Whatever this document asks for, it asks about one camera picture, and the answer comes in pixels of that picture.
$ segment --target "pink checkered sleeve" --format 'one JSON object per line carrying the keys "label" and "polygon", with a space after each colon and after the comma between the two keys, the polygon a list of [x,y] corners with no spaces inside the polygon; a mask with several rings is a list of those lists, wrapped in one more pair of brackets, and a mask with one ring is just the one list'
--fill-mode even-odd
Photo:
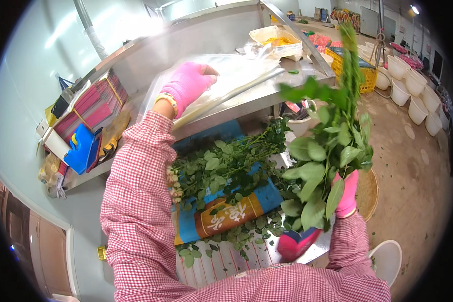
{"label": "pink checkered sleeve", "polygon": [[123,133],[126,144],[112,164],[100,220],[109,237],[116,301],[390,301],[386,282],[372,275],[299,263],[249,270],[197,290],[181,284],[165,182],[166,165],[175,158],[171,128],[167,118],[148,112]]}
{"label": "pink checkered sleeve", "polygon": [[344,274],[374,276],[369,251],[366,222],[357,211],[347,218],[338,218],[332,229],[329,248],[329,264],[332,269]]}
{"label": "pink checkered sleeve", "polygon": [[171,299],[193,290],[175,273],[171,198],[166,185],[172,122],[149,111],[124,131],[101,206],[100,221],[109,237],[107,260],[114,269],[116,301]]}

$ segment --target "colorful bracelet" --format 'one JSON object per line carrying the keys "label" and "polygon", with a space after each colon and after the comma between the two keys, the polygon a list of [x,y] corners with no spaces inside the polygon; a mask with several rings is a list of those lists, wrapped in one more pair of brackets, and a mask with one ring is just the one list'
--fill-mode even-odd
{"label": "colorful bracelet", "polygon": [[178,105],[176,104],[176,101],[174,100],[173,96],[167,92],[162,92],[160,94],[158,94],[158,96],[156,97],[156,100],[155,100],[155,104],[159,101],[159,100],[167,100],[171,106],[173,106],[173,110],[174,110],[174,115],[178,115]]}

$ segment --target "concrete floor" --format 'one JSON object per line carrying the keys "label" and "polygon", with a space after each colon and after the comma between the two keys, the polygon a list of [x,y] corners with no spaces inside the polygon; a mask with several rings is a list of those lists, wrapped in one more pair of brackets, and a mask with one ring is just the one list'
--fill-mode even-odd
{"label": "concrete floor", "polygon": [[[299,24],[302,29],[340,41],[339,31],[320,22]],[[374,39],[358,35],[358,44]],[[426,269],[444,233],[453,206],[447,134],[428,134],[425,123],[408,116],[410,100],[403,107],[375,92],[364,93],[358,108],[373,121],[370,144],[373,169],[380,186],[375,213],[368,221],[369,246],[396,240],[402,248],[399,275],[391,287],[392,301],[400,301]],[[325,267],[328,255],[309,263]]]}

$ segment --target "plastic sheet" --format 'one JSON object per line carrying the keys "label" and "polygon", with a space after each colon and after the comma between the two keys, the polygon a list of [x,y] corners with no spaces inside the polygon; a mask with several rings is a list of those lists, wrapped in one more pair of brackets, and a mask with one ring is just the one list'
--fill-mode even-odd
{"label": "plastic sheet", "polygon": [[272,47],[266,45],[248,44],[244,47],[246,55],[211,54],[186,57],[180,60],[172,68],[160,73],[151,83],[143,104],[139,109],[138,122],[143,118],[145,112],[150,110],[163,86],[170,80],[174,71],[183,63],[188,61],[208,64],[218,73],[217,82],[209,90],[203,93],[183,113],[182,117],[205,105],[207,102],[223,96],[235,88],[247,84],[258,78],[260,75],[274,69],[279,64],[278,59],[266,58],[270,55]]}

